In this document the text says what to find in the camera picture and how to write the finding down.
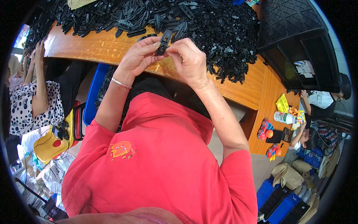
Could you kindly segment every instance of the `child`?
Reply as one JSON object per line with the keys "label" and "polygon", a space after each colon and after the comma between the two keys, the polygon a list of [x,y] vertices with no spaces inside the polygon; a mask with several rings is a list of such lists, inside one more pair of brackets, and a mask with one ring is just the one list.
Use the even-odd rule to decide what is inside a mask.
{"label": "child", "polygon": [[289,149],[294,149],[299,151],[301,146],[303,148],[311,150],[316,147],[318,144],[318,132],[314,128],[305,129],[306,122],[304,121],[298,133],[291,140]]}

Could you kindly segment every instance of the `pile of black plastic parts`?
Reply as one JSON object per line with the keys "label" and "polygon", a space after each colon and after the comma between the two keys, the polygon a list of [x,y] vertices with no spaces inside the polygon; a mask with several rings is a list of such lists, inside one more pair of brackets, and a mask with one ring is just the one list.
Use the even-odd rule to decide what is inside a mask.
{"label": "pile of black plastic parts", "polygon": [[171,30],[171,41],[189,37],[207,54],[208,70],[224,82],[243,82],[247,63],[255,63],[259,29],[257,15],[246,3],[232,5],[229,0],[99,0],[70,10],[67,0],[45,1],[46,11],[35,15],[26,47],[32,51],[46,38],[53,22],[64,34],[85,37],[117,29],[128,37],[146,33],[147,25],[156,33]]}

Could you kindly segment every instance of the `man in white t-shirt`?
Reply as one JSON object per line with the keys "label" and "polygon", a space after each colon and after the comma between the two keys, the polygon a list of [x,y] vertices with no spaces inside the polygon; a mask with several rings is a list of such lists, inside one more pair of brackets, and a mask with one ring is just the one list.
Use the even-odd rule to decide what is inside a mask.
{"label": "man in white t-shirt", "polygon": [[300,110],[304,110],[312,119],[329,118],[334,114],[337,101],[347,100],[352,94],[352,86],[346,74],[339,73],[342,81],[340,93],[301,90]]}

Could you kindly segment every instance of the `orange ball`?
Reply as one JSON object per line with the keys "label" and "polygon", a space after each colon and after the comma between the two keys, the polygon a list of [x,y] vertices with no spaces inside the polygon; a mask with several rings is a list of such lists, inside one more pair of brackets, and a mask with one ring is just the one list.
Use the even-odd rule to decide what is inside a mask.
{"label": "orange ball", "polygon": [[274,132],[273,132],[272,130],[267,130],[267,131],[266,131],[266,136],[267,136],[268,138],[272,138],[273,135],[274,135]]}
{"label": "orange ball", "polygon": [[278,156],[280,156],[281,153],[282,153],[282,151],[280,149],[276,150],[276,152],[275,152],[275,154],[278,155]]}

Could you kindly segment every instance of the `red toy car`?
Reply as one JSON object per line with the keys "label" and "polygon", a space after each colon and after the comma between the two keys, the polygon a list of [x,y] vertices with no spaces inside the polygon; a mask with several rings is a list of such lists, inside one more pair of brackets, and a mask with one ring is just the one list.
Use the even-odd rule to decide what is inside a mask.
{"label": "red toy car", "polygon": [[269,148],[266,152],[266,157],[271,160],[275,160],[276,156],[280,156],[281,155],[281,150],[279,149],[279,146],[275,143],[271,146],[271,148]]}
{"label": "red toy car", "polygon": [[262,121],[261,127],[257,132],[257,137],[261,140],[271,138],[274,135],[274,127],[268,119]]}

